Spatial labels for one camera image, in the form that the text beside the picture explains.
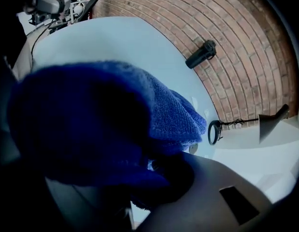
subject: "machine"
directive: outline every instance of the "machine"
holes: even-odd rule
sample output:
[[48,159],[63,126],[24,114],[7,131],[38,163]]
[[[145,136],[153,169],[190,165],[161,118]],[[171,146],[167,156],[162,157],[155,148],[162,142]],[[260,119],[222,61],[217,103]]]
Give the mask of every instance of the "machine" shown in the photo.
[[[4,36],[0,40],[0,230],[75,231],[61,214],[44,176],[19,156],[6,121],[11,88],[32,67],[29,45],[16,13],[25,10],[32,14],[32,23],[38,24],[48,18],[59,18],[69,9],[71,0],[10,1],[7,4],[0,0],[0,5],[6,7],[0,9],[0,34]],[[181,161],[189,166],[187,174],[193,179],[190,188],[177,201],[152,211],[137,231],[299,228],[299,179],[290,195],[272,205],[260,190],[223,164],[188,153],[183,154]],[[96,194],[98,206],[91,212],[96,223],[86,231],[132,231],[128,193],[112,187]],[[77,205],[75,200],[68,202]]]

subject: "dark rectangular slot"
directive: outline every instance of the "dark rectangular slot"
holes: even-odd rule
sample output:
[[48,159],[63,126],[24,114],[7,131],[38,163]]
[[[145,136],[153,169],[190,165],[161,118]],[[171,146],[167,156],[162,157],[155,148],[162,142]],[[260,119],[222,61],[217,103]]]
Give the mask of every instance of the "dark rectangular slot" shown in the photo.
[[239,225],[248,222],[259,214],[257,209],[235,187],[224,188],[219,192],[227,202]]

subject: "brick wall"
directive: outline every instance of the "brick wall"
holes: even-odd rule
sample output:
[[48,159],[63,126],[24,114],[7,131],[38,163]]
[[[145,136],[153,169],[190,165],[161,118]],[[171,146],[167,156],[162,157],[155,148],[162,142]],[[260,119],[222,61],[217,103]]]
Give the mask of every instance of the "brick wall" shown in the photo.
[[272,115],[284,103],[298,113],[293,49],[263,0],[100,0],[94,17],[102,16],[141,17],[186,58],[213,39],[217,55],[195,71],[223,121]]

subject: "blue microfiber cloth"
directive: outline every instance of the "blue microfiber cloth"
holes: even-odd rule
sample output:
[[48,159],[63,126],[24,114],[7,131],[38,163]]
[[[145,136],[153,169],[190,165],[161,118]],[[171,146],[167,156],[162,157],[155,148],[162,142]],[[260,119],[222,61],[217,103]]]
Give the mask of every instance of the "blue microfiber cloth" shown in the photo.
[[[148,72],[115,61],[53,66],[17,84],[8,106],[23,157],[50,179],[126,185],[134,197],[171,183],[152,160],[201,142],[206,121]],[[142,200],[149,208],[152,199]]]

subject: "cable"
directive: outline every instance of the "cable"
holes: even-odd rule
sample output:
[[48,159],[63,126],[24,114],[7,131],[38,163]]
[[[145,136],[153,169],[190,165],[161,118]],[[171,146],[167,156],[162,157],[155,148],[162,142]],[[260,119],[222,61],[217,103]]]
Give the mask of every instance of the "cable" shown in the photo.
[[35,42],[34,42],[34,44],[33,44],[33,46],[32,46],[32,49],[31,49],[31,56],[32,56],[32,59],[33,59],[33,49],[34,49],[34,46],[35,46],[35,44],[37,43],[37,41],[38,41],[38,39],[42,36],[42,34],[44,34],[45,32],[46,32],[46,30],[48,30],[49,29],[49,27],[53,24],[55,22],[55,20],[53,20],[49,25],[48,25],[48,27],[47,28],[45,28],[44,30],[43,30],[43,32],[38,36],[38,38],[35,40]]

